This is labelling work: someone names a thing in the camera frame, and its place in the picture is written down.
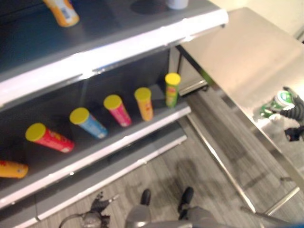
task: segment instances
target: orange chip canister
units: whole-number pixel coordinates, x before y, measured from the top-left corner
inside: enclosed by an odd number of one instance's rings
[[[0,160],[0,177],[23,178],[28,173],[28,170],[27,165]]]
[[[69,0],[43,0],[52,11],[57,23],[62,27],[70,27],[79,21]]]
[[[151,90],[146,87],[138,88],[134,93],[142,119],[149,121],[153,118]]]
[[[26,133],[27,140],[50,147],[63,153],[71,152],[74,148],[74,143],[66,137],[51,131],[42,123],[34,123]]]
[[[173,108],[176,105],[181,76],[177,73],[169,73],[166,81],[166,105]]]
[[[123,101],[118,95],[109,95],[104,100],[104,106],[115,120],[122,126],[127,127],[131,125],[132,121],[124,107]]]

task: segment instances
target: green chip canister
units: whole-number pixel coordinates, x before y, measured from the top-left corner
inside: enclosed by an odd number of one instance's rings
[[[292,95],[290,92],[282,90],[277,92],[276,96],[264,104],[260,110],[261,116],[268,118],[276,112],[280,112],[283,109],[292,108],[294,106]]]

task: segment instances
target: red chip canister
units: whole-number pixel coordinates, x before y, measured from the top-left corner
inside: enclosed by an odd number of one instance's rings
[[[50,147],[63,153],[71,152],[74,147],[74,143],[71,140],[51,131],[42,123],[34,123],[31,125],[27,129],[25,137],[31,142]]]

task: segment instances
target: shelf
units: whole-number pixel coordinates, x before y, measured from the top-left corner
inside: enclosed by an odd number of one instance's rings
[[[37,222],[35,197],[27,197],[21,202],[0,211],[0,227],[25,228]]]
[[[85,99],[91,100],[92,97],[98,97],[98,100],[102,102],[105,97],[103,92],[107,93],[107,90],[96,86],[96,81],[104,82],[98,78],[93,80],[93,85],[89,87],[90,94],[87,94],[88,98],[85,97]],[[98,140],[80,127],[69,123],[67,116],[71,110],[79,105],[75,104],[75,100],[79,100],[78,96],[84,96],[78,87],[79,85],[73,84],[71,86],[74,87],[74,90],[69,88],[65,90],[65,93],[59,93],[56,96],[54,94],[46,95],[39,98],[42,100],[41,103],[29,102],[24,104],[27,109],[23,109],[24,106],[21,106],[19,107],[20,111],[16,108],[1,116],[0,125],[2,131],[6,132],[3,141],[12,141],[14,146],[10,148],[10,152],[13,155],[19,153],[19,157],[24,158],[25,163],[29,165],[29,173],[21,180],[0,179],[0,208],[69,176],[72,172],[90,165],[191,112],[190,107],[182,98],[179,98],[175,108],[167,108],[163,91],[158,85],[152,85],[150,89],[152,91],[154,118],[145,122],[140,117],[135,99],[128,94],[128,90],[125,88],[120,95],[122,95],[126,109],[133,121],[130,127],[120,127],[97,101],[90,101],[95,106],[95,109],[90,108],[90,111],[109,130],[107,137]],[[76,143],[75,149],[69,154],[64,154],[24,140],[26,128],[36,121],[41,121],[50,129],[72,139]]]
[[[187,139],[172,123],[74,175],[1,211],[0,227],[25,228],[99,190]]]
[[[161,0],[79,0],[75,9],[80,22],[70,28],[47,8],[0,26],[0,106],[228,22],[206,0],[183,10]]]

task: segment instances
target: yellow lid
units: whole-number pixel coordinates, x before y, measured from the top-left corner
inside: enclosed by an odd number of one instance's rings
[[[42,123],[32,124],[25,132],[25,138],[31,142],[37,141],[43,137],[47,128]]]
[[[80,107],[71,112],[70,121],[73,124],[82,124],[89,118],[89,116],[90,116],[89,110]]]
[[[181,76],[177,73],[169,73],[165,77],[166,83],[177,86],[181,82]]]
[[[151,99],[151,90],[146,87],[138,88],[134,93],[135,99],[142,100],[150,100]]]
[[[112,94],[105,98],[104,106],[108,110],[116,109],[122,104],[122,100],[118,95]]]

